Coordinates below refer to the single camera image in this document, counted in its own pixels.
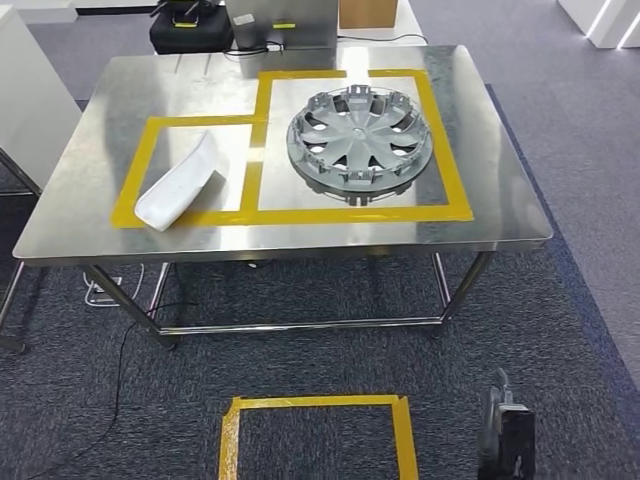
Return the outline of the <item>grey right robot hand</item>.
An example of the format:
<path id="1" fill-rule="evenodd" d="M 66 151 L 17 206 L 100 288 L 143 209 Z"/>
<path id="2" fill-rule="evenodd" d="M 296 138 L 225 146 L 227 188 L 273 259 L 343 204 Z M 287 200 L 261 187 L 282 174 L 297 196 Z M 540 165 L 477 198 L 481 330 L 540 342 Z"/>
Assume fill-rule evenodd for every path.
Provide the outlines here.
<path id="1" fill-rule="evenodd" d="M 499 470 L 499 407 L 512 404 L 507 374 L 497 367 L 489 390 L 483 397 L 482 427 L 478 437 L 478 478 L 494 478 Z"/>

